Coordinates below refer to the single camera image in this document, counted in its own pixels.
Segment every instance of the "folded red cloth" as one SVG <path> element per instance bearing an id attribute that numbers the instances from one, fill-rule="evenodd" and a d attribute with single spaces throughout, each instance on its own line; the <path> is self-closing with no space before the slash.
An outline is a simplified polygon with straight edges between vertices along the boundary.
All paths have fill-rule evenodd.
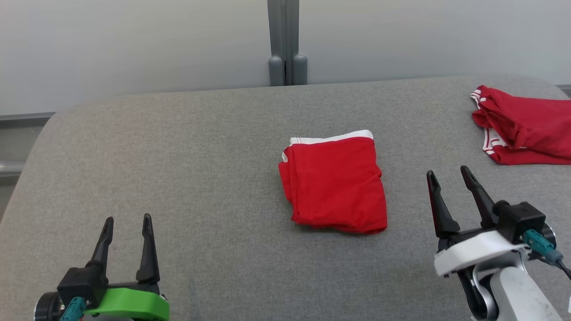
<path id="1" fill-rule="evenodd" d="M 472 118 L 484 128 L 482 148 L 496 163 L 571 164 L 571 101 L 514 97 L 480 86 Z"/>
<path id="2" fill-rule="evenodd" d="M 382 173 L 370 131 L 292 138 L 290 143 L 279 170 L 293 205 L 292 221 L 364 234 L 387 228 Z"/>

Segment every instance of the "folded red garment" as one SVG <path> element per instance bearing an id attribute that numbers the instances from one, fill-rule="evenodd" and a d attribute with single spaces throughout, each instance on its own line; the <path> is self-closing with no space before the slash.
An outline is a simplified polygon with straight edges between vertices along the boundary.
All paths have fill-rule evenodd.
<path id="1" fill-rule="evenodd" d="M 331 138 L 291 138 L 279 164 L 292 221 L 315 228 L 375 234 L 387 206 L 368 130 Z"/>
<path id="2" fill-rule="evenodd" d="M 571 101 L 514 97 L 480 86 L 472 118 L 484 128 L 482 148 L 496 163 L 571 164 Z"/>

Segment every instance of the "gray floor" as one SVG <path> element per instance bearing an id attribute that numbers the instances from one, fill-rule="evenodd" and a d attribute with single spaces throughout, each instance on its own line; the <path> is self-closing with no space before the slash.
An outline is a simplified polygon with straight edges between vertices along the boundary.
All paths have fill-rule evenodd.
<path id="1" fill-rule="evenodd" d="M 25 161 L 44 121 L 0 122 L 0 161 Z M 17 176 L 0 177 L 0 220 L 18 181 Z"/>

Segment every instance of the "white partition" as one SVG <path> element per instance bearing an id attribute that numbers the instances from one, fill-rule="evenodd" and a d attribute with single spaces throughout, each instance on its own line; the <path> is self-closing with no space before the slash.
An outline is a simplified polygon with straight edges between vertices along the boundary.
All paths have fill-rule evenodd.
<path id="1" fill-rule="evenodd" d="M 568 0 L 300 0 L 308 83 L 512 73 L 571 83 Z"/>
<path id="2" fill-rule="evenodd" d="M 269 86 L 266 0 L 3 0 L 0 115 Z"/>

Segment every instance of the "black cable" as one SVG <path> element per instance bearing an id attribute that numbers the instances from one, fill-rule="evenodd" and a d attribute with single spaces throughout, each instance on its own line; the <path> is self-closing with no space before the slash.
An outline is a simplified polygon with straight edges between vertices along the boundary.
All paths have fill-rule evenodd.
<path id="1" fill-rule="evenodd" d="M 569 280 L 571 280 L 571 271 L 567 268 L 567 266 L 565 266 L 565 264 L 563 264 L 563 261 L 561 260 L 557 261 L 557 267 L 562 269 L 563 272 L 565 272 L 565 274 L 569 278 Z"/>

